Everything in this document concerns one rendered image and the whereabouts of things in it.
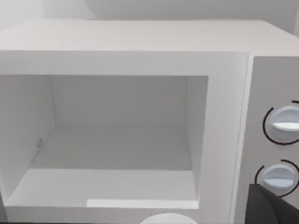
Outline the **pale microwave oven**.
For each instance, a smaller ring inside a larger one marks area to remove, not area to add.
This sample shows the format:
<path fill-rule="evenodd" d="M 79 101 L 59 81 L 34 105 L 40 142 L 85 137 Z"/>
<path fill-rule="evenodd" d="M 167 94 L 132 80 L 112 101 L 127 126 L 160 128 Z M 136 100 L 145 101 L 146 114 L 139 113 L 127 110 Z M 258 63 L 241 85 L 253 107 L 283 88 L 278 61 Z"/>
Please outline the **pale microwave oven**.
<path fill-rule="evenodd" d="M 11 223 L 245 219 L 274 164 L 299 178 L 299 37 L 264 21 L 45 19 L 0 31 L 0 197 Z M 279 196 L 299 209 L 299 179 Z"/>

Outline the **white round-topped object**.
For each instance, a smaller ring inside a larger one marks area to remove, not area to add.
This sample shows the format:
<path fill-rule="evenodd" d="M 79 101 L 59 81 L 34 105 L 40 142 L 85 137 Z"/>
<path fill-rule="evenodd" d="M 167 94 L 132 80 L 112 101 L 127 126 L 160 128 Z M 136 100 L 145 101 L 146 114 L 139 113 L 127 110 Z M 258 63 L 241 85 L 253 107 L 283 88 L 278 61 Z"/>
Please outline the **white round-topped object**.
<path fill-rule="evenodd" d="M 154 214 L 143 221 L 140 224 L 198 224 L 192 218 L 174 212 L 165 212 Z"/>

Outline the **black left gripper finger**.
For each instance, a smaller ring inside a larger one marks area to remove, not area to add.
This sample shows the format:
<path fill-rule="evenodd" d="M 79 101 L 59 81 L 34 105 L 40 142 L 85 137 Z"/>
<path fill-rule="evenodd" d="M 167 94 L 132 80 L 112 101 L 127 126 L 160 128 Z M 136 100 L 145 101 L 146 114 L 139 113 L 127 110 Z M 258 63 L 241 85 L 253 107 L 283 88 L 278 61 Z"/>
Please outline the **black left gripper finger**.
<path fill-rule="evenodd" d="M 260 184 L 250 184 L 244 224 L 299 224 L 299 209 Z"/>

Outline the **pale blue microwave knob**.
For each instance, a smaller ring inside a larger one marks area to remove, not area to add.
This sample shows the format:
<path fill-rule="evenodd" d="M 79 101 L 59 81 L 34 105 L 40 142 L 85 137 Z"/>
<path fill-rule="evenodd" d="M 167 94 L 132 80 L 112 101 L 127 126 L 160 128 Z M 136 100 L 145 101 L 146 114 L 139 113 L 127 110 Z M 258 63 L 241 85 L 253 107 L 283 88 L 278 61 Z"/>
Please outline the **pale blue microwave knob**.
<path fill-rule="evenodd" d="M 297 140 L 299 138 L 299 107 L 288 105 L 275 109 L 267 124 L 271 134 L 277 139 Z"/>
<path fill-rule="evenodd" d="M 257 183 L 272 193 L 282 196 L 294 189 L 298 179 L 298 172 L 292 165 L 281 163 L 264 168 Z"/>

